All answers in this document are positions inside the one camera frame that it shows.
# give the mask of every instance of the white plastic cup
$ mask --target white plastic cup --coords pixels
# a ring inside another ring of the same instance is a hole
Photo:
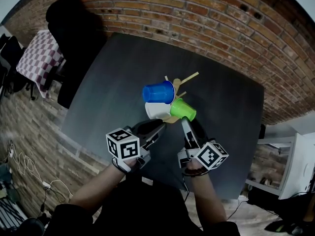
[[[164,119],[171,116],[171,104],[146,102],[145,108],[149,119]]]

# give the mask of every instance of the dark gray table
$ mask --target dark gray table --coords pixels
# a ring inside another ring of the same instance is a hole
[[[184,100],[208,137],[229,153],[210,173],[218,195],[237,199],[250,170],[260,131],[263,87],[213,60],[165,43],[124,34],[113,35],[82,81],[65,118],[62,132],[93,153],[111,160],[105,134],[147,119],[142,88],[199,75],[183,84]],[[151,148],[152,159],[142,174],[182,188],[177,153],[184,146],[180,121],[168,124]]]

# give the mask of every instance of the green plastic cup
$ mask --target green plastic cup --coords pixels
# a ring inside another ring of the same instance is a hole
[[[171,115],[178,118],[186,116],[190,121],[196,117],[197,111],[188,105],[182,98],[175,100],[171,106]]]

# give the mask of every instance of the checkered table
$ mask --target checkered table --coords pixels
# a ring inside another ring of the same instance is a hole
[[[40,30],[25,50],[16,70],[34,81],[41,96],[48,98],[49,93],[44,89],[47,75],[62,60],[63,55],[52,34],[48,30]]]

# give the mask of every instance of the blue plastic cup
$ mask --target blue plastic cup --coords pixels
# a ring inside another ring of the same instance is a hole
[[[171,104],[175,98],[175,89],[170,81],[146,85],[142,89],[142,97],[145,102]]]

